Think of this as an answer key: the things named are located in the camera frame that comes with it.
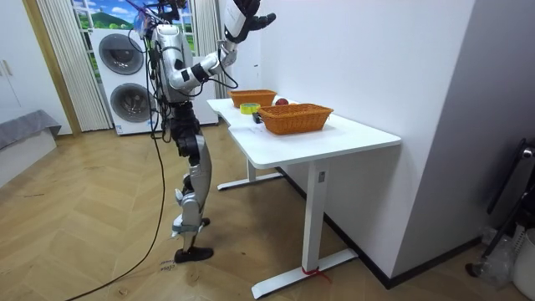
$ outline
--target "red apple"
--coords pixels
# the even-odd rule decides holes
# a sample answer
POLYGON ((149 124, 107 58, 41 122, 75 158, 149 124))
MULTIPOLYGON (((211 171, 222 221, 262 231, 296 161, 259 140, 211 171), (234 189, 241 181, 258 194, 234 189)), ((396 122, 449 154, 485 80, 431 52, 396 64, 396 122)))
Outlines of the red apple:
POLYGON ((275 105, 287 105, 288 100, 287 99, 278 99, 277 102, 275 102, 275 105))

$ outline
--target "yellow tape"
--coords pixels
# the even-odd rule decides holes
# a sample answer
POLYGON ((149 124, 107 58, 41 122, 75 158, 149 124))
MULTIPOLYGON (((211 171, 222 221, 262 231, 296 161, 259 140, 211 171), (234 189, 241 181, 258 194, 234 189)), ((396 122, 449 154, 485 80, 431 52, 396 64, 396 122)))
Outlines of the yellow tape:
POLYGON ((260 108, 259 104, 241 104, 240 105, 240 112, 242 114, 252 114, 256 113, 258 111, 258 108, 260 108))

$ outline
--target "black chair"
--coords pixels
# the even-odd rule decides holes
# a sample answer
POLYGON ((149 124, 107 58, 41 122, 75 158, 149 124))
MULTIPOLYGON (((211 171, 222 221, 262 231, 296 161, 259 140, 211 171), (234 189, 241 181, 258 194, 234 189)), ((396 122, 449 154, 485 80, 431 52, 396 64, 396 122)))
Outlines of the black chair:
MULTIPOLYGON (((487 208, 488 214, 491 214, 496 208, 496 204, 500 200, 503 191, 511 180, 514 171, 518 168, 518 164, 521 161, 530 160, 534 157, 535 146, 528 144, 526 139, 522 139, 516 149, 515 156, 512 160, 512 164, 508 170, 508 173, 506 174, 505 180, 495 196, 492 198, 487 208)), ((502 237, 507 229, 515 226, 516 224, 522 225, 526 229, 535 227, 535 167, 532 168, 532 172, 529 176, 529 180, 527 181, 524 193, 519 197, 514 208, 511 210, 511 212, 509 212, 506 221, 503 223, 500 230, 498 230, 485 252, 483 252, 480 263, 468 263, 465 266, 465 269, 469 275, 472 277, 480 276, 485 260, 489 257, 489 255, 492 254, 492 251, 494 251, 496 245, 502 240, 502 237)))

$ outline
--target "desk leg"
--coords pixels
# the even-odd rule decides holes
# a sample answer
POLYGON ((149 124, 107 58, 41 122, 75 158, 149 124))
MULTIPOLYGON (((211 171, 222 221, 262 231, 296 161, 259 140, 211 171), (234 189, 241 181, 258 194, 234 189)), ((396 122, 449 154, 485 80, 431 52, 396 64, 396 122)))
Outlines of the desk leg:
POLYGON ((254 168, 254 166, 251 164, 251 162, 249 162, 247 158, 246 158, 246 161, 247 161, 247 179, 219 184, 217 186, 217 190, 222 191, 222 190, 226 190, 229 188, 245 186, 245 185, 249 185, 252 183, 258 183, 260 181, 278 179, 279 177, 283 177, 283 174, 281 174, 280 172, 274 172, 273 174, 264 175, 264 176, 257 176, 257 170, 254 168))
MULTIPOLYGON (((307 205, 304 218, 303 258, 301 261, 305 271, 311 272, 318 268, 323 271, 357 257, 351 249, 345 249, 326 258, 319 258, 321 228, 324 222, 324 206, 329 178, 329 162, 327 160, 312 161, 308 166, 307 205)), ((302 268, 264 280, 255 284, 251 290, 254 298, 284 288, 299 280, 310 277, 303 273, 302 268)))

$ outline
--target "door frame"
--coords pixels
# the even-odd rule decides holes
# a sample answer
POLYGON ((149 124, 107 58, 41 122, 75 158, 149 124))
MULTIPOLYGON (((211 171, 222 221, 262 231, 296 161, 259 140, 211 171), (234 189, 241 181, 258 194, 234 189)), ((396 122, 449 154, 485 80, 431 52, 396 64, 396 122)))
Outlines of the door frame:
POLYGON ((38 40, 39 47, 43 53, 44 61, 46 62, 48 71, 52 77, 53 85, 58 92, 59 101, 64 108, 65 115, 67 115, 67 121, 73 131, 73 135, 77 136, 82 133, 82 129, 80 128, 78 117, 74 111, 73 101, 70 99, 67 84, 65 83, 64 76, 59 68, 58 59, 56 58, 52 43, 50 42, 50 37, 44 25, 43 16, 41 16, 41 12, 39 11, 37 0, 23 0, 23 3, 30 23, 32 24, 35 37, 38 40))

